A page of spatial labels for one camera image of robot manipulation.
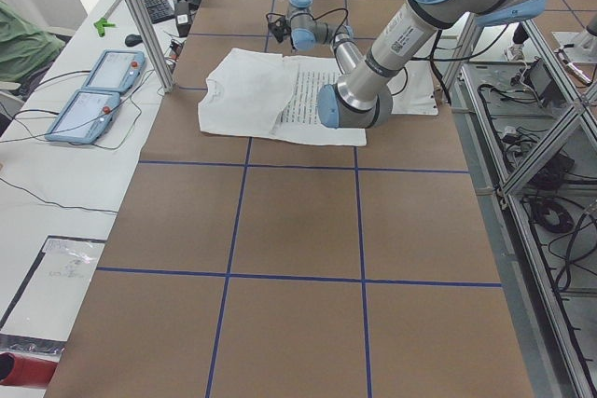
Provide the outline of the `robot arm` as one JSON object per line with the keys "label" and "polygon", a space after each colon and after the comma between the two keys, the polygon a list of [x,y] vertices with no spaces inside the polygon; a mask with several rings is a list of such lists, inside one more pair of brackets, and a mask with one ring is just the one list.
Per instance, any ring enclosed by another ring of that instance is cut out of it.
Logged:
{"label": "robot arm", "polygon": [[312,0],[289,0],[286,24],[299,50],[331,46],[341,75],[320,88],[317,112],[332,129],[366,129],[391,114],[388,82],[438,30],[449,29],[465,13],[480,26],[526,21],[541,14],[547,0],[405,0],[366,54],[360,53],[347,29],[311,17]]}

